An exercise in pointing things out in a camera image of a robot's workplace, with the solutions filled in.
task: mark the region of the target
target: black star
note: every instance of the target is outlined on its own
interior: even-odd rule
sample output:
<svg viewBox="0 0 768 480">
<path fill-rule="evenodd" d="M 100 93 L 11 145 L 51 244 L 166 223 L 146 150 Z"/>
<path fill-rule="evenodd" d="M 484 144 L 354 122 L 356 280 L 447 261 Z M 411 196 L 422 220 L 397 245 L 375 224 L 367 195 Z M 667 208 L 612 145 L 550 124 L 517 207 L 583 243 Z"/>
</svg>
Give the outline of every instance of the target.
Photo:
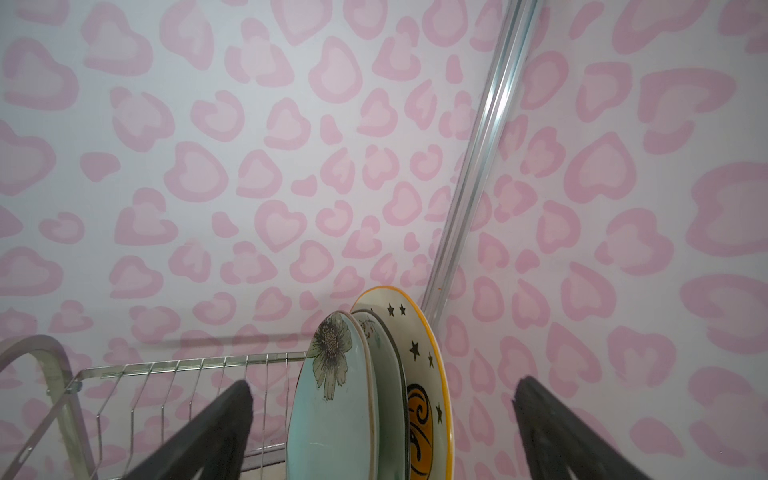
<svg viewBox="0 0 768 480">
<path fill-rule="evenodd" d="M 413 361 L 415 362 L 416 356 L 421 355 L 421 353 L 419 353 L 419 343 L 414 343 L 413 340 L 411 340 L 411 345 L 412 346 L 408 351 L 413 354 Z"/>
</svg>

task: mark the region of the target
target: pink leopard print wallpaper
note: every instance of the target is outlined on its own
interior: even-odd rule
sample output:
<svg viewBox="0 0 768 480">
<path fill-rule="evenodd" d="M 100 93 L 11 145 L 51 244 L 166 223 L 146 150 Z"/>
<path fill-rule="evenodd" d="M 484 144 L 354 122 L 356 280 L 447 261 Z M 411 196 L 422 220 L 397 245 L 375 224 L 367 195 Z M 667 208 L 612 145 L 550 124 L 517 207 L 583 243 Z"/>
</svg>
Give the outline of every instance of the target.
<svg viewBox="0 0 768 480">
<path fill-rule="evenodd" d="M 418 299 L 501 15 L 500 0 L 0 2 L 0 337 L 53 335 L 76 370 L 300 350 L 364 289 Z M 0 378 L 0 467 L 47 411 L 38 376 Z M 111 385 L 81 394 L 92 442 Z M 173 430 L 191 386 L 169 385 L 137 408 L 168 392 Z M 125 415 L 104 414 L 108 435 L 128 435 Z M 137 453 L 160 425 L 137 420 Z M 103 466 L 124 465 L 125 435 Z M 23 478 L 60 478 L 58 447 Z"/>
<path fill-rule="evenodd" d="M 537 377 L 653 478 L 768 475 L 768 3 L 546 3 L 438 337 L 456 478 Z"/>
</svg>

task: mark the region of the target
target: flower-patterned plate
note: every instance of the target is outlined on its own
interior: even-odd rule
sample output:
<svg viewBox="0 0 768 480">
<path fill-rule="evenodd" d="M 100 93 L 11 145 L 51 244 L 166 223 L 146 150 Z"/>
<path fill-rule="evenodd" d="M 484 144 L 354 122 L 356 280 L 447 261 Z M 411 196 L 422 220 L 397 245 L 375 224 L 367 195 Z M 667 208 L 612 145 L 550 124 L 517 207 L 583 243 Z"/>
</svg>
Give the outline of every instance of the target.
<svg viewBox="0 0 768 480">
<path fill-rule="evenodd" d="M 406 374 L 411 480 L 453 479 L 451 398 L 440 350 L 424 314 L 393 286 L 378 286 L 357 299 L 353 311 L 372 310 L 395 340 Z"/>
<path fill-rule="evenodd" d="M 362 328 L 348 313 L 331 313 L 306 356 L 288 429 L 287 478 L 376 480 L 376 378 Z"/>
<path fill-rule="evenodd" d="M 373 311 L 356 310 L 352 316 L 368 340 L 379 395 L 378 478 L 408 480 L 411 470 L 411 439 L 406 375 L 402 371 L 395 340 Z"/>
</svg>

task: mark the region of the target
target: flower design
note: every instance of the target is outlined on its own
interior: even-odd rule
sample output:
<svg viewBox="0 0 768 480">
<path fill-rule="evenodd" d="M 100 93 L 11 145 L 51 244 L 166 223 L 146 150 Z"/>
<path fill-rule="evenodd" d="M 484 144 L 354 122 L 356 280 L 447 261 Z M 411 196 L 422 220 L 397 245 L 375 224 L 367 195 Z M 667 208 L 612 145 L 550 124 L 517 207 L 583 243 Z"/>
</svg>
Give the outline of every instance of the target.
<svg viewBox="0 0 768 480">
<path fill-rule="evenodd" d="M 352 333 L 344 323 L 341 313 L 331 313 L 317 327 L 317 332 L 312 338 L 310 349 L 306 353 L 308 358 L 314 358 L 312 371 L 315 374 L 317 388 L 325 383 L 323 398 L 333 400 L 336 384 L 344 385 L 346 382 L 346 356 L 352 348 Z"/>
</svg>

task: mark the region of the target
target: orange swirl design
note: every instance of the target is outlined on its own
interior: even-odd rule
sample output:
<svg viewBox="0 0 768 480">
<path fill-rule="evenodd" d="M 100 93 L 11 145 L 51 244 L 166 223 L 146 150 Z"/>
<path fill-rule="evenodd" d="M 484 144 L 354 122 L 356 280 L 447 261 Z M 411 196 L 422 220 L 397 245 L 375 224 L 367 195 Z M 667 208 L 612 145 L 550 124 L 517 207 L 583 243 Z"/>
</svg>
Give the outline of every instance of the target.
<svg viewBox="0 0 768 480">
<path fill-rule="evenodd" d="M 408 387 L 408 414 L 411 424 L 411 479 L 426 480 L 432 471 L 434 449 L 432 405 L 427 392 L 417 383 Z"/>
</svg>

